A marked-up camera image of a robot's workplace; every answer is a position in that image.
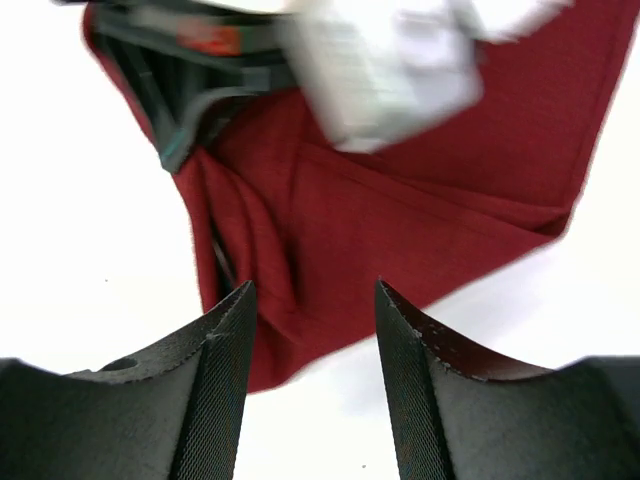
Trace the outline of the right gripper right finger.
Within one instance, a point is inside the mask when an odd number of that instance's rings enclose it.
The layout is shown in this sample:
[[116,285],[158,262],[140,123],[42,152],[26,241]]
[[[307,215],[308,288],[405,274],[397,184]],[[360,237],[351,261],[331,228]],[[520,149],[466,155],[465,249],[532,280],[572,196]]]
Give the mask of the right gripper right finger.
[[403,479],[639,475],[639,361],[547,370],[467,338],[385,282],[376,335]]

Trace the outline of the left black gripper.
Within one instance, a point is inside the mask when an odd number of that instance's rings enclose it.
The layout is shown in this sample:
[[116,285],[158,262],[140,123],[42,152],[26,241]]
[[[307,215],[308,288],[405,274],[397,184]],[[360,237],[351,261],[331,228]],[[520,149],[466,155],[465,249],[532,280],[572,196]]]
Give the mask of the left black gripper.
[[297,85],[272,15],[196,1],[83,5],[87,44],[144,112],[170,173],[185,162],[211,105],[240,89],[262,94]]

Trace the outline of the dark red cloth napkin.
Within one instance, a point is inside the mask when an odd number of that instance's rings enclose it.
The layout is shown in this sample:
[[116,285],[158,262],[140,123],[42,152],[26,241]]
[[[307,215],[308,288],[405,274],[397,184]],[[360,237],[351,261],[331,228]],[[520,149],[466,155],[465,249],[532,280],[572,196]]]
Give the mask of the dark red cloth napkin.
[[556,239],[589,167],[639,12],[579,1],[492,46],[485,93],[444,125],[372,155],[332,149],[303,96],[251,100],[175,176],[203,307],[221,299],[214,245],[252,281],[250,392],[374,332],[384,278],[427,306]]

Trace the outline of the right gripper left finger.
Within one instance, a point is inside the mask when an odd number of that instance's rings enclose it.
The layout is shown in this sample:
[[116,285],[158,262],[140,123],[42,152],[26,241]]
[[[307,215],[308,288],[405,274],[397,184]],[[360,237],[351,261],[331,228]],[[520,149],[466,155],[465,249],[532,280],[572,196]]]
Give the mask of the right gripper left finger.
[[1,475],[229,479],[254,336],[246,282],[199,319],[98,371],[1,363]]

